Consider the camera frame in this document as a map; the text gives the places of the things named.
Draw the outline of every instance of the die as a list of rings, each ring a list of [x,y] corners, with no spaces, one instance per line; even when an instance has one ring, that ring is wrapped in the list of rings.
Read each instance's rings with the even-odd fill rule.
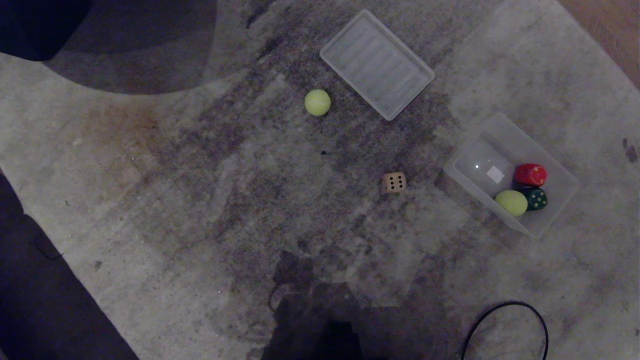
[[[520,165],[513,176],[517,183],[529,186],[542,186],[547,181],[547,170],[538,164]]]
[[[527,211],[540,210],[547,206],[547,193],[541,188],[525,188],[518,191],[527,198]]]
[[[382,176],[385,193],[399,193],[406,189],[406,176],[402,172],[389,172]]]

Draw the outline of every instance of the yellow tennis ball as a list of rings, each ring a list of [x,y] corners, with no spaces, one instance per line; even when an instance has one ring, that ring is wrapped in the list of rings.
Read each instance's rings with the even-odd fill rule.
[[[321,89],[311,90],[305,97],[305,108],[311,115],[322,116],[329,111],[331,98]]]
[[[514,190],[504,190],[496,195],[495,201],[515,217],[527,211],[527,197]]]

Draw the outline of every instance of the plastic storage container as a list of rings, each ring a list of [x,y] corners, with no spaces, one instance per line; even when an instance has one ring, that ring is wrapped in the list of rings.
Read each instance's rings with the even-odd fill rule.
[[[523,163],[546,168],[548,179],[541,188],[547,193],[548,204],[514,217],[493,198],[514,187],[513,172]],[[444,170],[510,228],[535,238],[542,236],[580,188],[575,176],[501,113],[487,120]]]
[[[433,69],[369,10],[358,13],[320,57],[389,121],[435,78]]]

